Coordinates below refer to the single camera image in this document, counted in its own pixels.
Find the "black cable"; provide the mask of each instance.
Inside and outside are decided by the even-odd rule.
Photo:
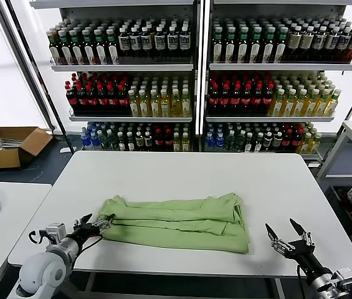
[[[303,290],[302,279],[301,279],[301,277],[300,277],[300,265],[298,265],[296,271],[297,271],[297,273],[298,273],[299,287],[300,287],[300,292],[302,293],[302,298],[303,298],[303,299],[306,299],[305,291]]]

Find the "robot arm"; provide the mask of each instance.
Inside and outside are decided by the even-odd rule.
[[[111,215],[107,220],[98,222],[87,222],[92,214],[86,215],[76,221],[74,232],[65,235],[63,224],[49,225],[46,230],[40,230],[40,241],[35,241],[29,234],[30,240],[35,244],[40,244],[44,237],[49,240],[46,251],[28,258],[19,272],[19,279],[14,285],[8,299],[48,299],[51,298],[62,282],[70,275],[75,265],[77,257],[86,249],[83,244],[91,237],[101,236],[101,233],[110,227],[115,215]]]

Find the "white shelf edge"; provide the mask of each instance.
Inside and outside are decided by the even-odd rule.
[[[350,64],[209,64],[211,70],[352,70]]]
[[[192,5],[194,0],[35,0],[29,1],[34,9],[76,8],[103,6],[152,6],[152,5]]]
[[[69,116],[70,121],[129,121],[143,123],[190,123],[192,117]]]
[[[330,122],[334,116],[301,116],[301,117],[270,117],[270,116],[207,116],[209,123],[229,123],[229,122],[269,122],[269,123],[303,123],[303,122]]]
[[[193,70],[193,64],[106,64],[106,65],[52,65],[54,72],[182,72]]]
[[[214,4],[312,4],[352,5],[352,0],[214,0]]]

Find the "dark bottle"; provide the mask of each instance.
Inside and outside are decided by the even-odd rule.
[[[289,34],[289,40],[287,44],[287,48],[285,49],[286,55],[296,55],[299,48],[300,40],[302,39],[302,33],[300,32],[302,28],[300,26],[296,26],[293,31]],[[295,60],[294,56],[288,56],[287,60]]]
[[[142,55],[140,33],[138,33],[136,27],[131,28],[130,46],[133,57],[140,57]]]
[[[302,34],[298,51],[300,55],[307,55],[309,53],[314,38],[313,30],[313,26],[308,26],[305,32]]]
[[[339,36],[340,36],[339,27],[335,27],[332,33],[328,33],[325,40],[324,48],[321,52],[323,55],[322,57],[323,61],[332,60],[333,51],[338,43]]]
[[[267,64],[271,62],[271,53],[274,46],[274,32],[275,27],[268,27],[266,37],[260,46],[259,55],[262,57],[262,63]]]
[[[120,35],[119,35],[119,48],[120,48],[120,55],[121,56],[130,56],[130,37],[128,33],[126,32],[125,28],[120,28],[119,29]]]
[[[145,57],[152,57],[153,41],[152,41],[152,35],[148,32],[147,27],[143,27],[143,33],[141,35],[141,44],[143,48],[143,55]]]
[[[176,28],[170,27],[168,34],[168,53],[170,57],[176,57],[178,54],[178,34]]]
[[[224,84],[223,85],[223,90],[219,95],[219,113],[223,116],[227,116],[227,112],[228,112],[228,101],[230,99],[230,90],[229,90],[229,85],[228,84]]]
[[[252,42],[250,43],[249,63],[255,64],[259,59],[261,27],[254,27]]]
[[[225,44],[225,55],[224,55],[224,62],[230,64],[234,60],[234,38],[235,38],[235,27],[228,27],[227,30],[227,39]]]
[[[223,41],[221,39],[221,32],[223,31],[222,27],[216,27],[215,28],[215,34],[214,34],[214,42],[213,42],[213,63],[218,64],[222,59],[221,59],[221,54],[222,54],[222,46],[223,46]]]
[[[155,34],[155,50],[156,50],[156,56],[159,59],[162,59],[164,57],[164,52],[166,50],[166,36],[162,32],[161,27],[156,28],[156,34]]]
[[[240,28],[240,35],[238,41],[238,52],[237,52],[237,63],[243,64],[246,60],[246,53],[248,48],[248,27],[241,27]]]

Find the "gray floor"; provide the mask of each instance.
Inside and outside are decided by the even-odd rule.
[[[72,139],[75,145],[79,146],[78,137],[75,136]],[[0,181],[54,184],[71,157],[70,153],[59,153],[59,150],[63,147],[66,147],[66,142],[62,140],[52,141],[31,164],[21,169],[0,170]],[[349,173],[349,171],[352,172],[352,146],[346,148],[331,173]],[[324,192],[328,185],[326,182],[321,183]],[[345,213],[342,207],[338,205],[334,208],[336,215]],[[349,223],[346,222],[349,221],[348,218],[341,217],[340,221],[345,227],[349,227]],[[0,284],[0,298],[7,297],[17,279],[18,271],[19,269],[16,267],[9,267],[6,276]],[[82,290],[87,282],[88,274],[74,272],[71,279]],[[282,285],[287,299],[301,298],[297,279],[283,279]],[[313,292],[306,287],[304,282],[303,285],[305,286],[306,298],[311,298]],[[93,291],[218,298],[278,298],[274,280],[264,278],[245,279],[99,273],[96,277]],[[58,294],[55,297],[66,298],[62,294]]]

